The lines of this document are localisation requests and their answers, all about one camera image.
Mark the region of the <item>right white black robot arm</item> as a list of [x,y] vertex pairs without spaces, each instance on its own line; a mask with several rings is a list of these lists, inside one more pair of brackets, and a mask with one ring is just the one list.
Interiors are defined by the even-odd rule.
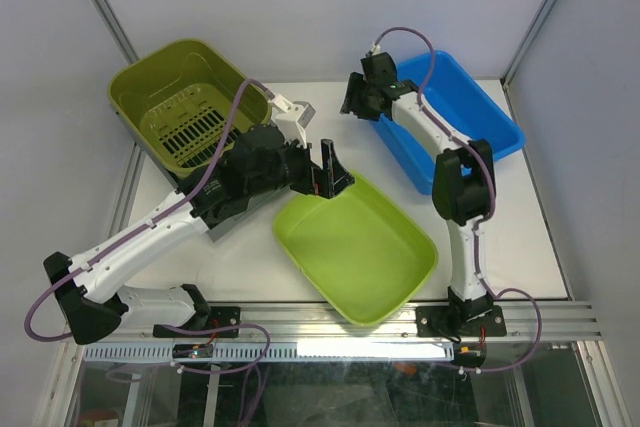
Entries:
[[360,73],[350,74],[341,112],[370,121],[381,117],[394,121],[434,159],[431,197],[447,223],[452,273],[448,306],[427,326],[435,335],[458,343],[493,308],[484,255],[484,223],[496,207],[491,146],[458,132],[428,103],[422,88],[399,79],[388,53],[368,53],[361,66]]

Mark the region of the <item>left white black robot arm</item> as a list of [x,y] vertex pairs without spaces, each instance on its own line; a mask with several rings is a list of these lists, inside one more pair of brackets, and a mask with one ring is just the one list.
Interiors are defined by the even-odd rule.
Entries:
[[285,139],[275,126],[254,126],[142,220],[81,254],[51,254],[43,265],[71,337],[88,345],[120,328],[151,328],[160,336],[204,332],[211,307],[196,285],[159,290],[128,281],[183,242],[244,214],[256,197],[285,188],[324,199],[340,195],[355,178],[331,140],[322,140],[321,153],[316,164],[309,145]]

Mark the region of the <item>lime green shallow tub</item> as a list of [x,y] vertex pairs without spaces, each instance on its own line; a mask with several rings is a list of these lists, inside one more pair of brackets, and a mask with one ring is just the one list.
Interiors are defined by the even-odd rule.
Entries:
[[339,196],[297,195],[275,216],[283,251],[348,322],[378,325],[429,280],[436,244],[366,177]]

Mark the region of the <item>blue plastic tub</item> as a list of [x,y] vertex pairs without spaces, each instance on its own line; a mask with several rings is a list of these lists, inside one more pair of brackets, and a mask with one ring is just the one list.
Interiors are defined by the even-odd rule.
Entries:
[[[493,159],[499,161],[525,145],[520,127],[445,51],[436,52],[435,72],[425,95],[435,110],[456,130],[473,138],[487,140]],[[429,195],[435,163],[411,134],[397,123],[381,117],[370,123],[416,190]]]

